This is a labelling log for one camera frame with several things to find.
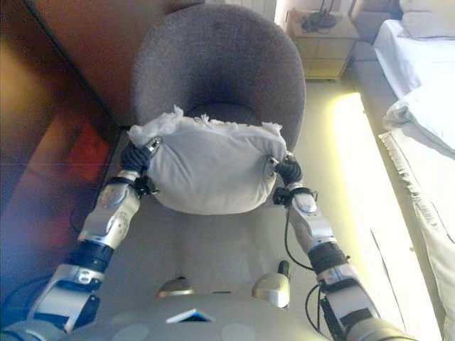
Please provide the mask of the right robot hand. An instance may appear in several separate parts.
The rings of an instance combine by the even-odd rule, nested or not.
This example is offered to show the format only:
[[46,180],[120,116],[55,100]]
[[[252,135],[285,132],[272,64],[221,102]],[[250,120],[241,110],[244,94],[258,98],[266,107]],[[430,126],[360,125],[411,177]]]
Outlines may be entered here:
[[282,161],[268,155],[266,165],[268,172],[271,175],[277,174],[285,186],[302,181],[301,167],[294,154],[290,151],[287,151]]

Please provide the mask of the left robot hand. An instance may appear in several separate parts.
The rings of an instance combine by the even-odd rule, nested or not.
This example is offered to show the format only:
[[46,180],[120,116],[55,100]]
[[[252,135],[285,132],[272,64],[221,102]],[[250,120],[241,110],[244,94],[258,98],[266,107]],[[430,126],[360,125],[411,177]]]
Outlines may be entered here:
[[149,168],[150,161],[161,146],[161,137],[152,138],[143,146],[135,146],[131,141],[121,152],[120,164],[122,170],[143,173]]

